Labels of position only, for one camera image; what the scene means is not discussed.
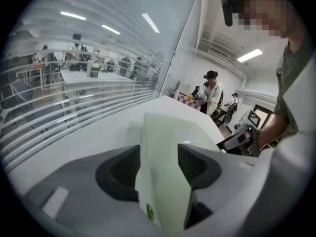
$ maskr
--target red checkered tablecloth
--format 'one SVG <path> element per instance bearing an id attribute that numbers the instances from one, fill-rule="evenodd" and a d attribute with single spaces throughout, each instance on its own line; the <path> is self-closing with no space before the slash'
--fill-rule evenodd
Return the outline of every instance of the red checkered tablecloth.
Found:
<path id="1" fill-rule="evenodd" d="M 190 107 L 192 107 L 194 109 L 197 109 L 198 111 L 201 108 L 201 105 L 200 105 L 199 101 L 190 100 L 186 96 L 183 96 L 183 95 L 179 95 L 178 96 L 178 101 L 181 102 L 181 103 L 184 103 L 185 105 L 188 105 L 188 106 L 190 106 Z"/>

